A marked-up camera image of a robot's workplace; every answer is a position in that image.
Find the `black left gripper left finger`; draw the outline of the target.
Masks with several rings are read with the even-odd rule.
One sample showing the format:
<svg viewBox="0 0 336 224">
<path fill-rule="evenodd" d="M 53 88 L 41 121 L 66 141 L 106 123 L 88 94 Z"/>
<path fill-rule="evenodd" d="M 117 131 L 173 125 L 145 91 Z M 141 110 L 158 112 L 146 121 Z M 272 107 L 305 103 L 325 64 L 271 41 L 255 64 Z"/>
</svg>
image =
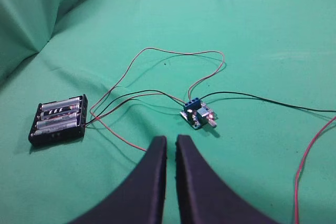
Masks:
<svg viewBox="0 0 336 224">
<path fill-rule="evenodd" d="M 102 202 L 71 223 L 162 223 L 166 149 L 166 137 L 154 137 L 128 177 Z"/>
</svg>

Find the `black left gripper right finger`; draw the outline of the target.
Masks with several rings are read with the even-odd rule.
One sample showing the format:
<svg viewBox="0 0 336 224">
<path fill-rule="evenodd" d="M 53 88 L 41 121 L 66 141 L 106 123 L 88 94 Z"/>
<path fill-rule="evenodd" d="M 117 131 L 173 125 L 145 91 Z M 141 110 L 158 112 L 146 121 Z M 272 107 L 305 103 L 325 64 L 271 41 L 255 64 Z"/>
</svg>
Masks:
<svg viewBox="0 0 336 224">
<path fill-rule="evenodd" d="M 181 223 L 276 223 L 221 180 L 189 135 L 176 140 L 176 190 Z"/>
</svg>

